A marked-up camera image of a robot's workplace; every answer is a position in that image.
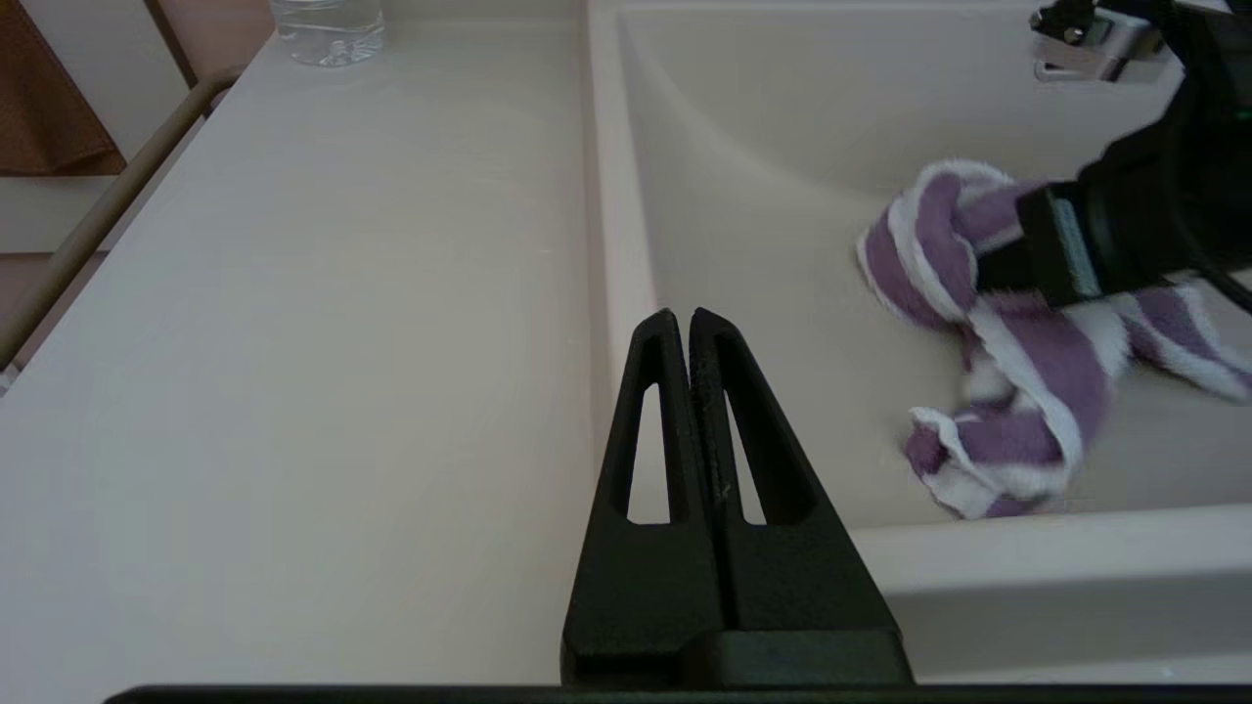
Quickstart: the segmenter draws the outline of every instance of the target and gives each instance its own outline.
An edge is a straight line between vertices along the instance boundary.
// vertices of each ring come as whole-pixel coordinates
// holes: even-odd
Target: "sink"
[[[591,0],[597,442],[634,326],[710,308],[751,344],[919,679],[1247,679],[1247,408],[1137,366],[1069,495],[1020,519],[954,521],[900,451],[910,407],[958,405],[959,352],[878,303],[855,238],[935,159],[1070,178],[1179,80],[1171,66],[1151,85],[1040,81],[1033,9]],[[1209,301],[1227,342],[1252,351],[1252,321]],[[666,520],[657,417],[646,408],[639,522]],[[745,514],[760,519],[750,497]]]

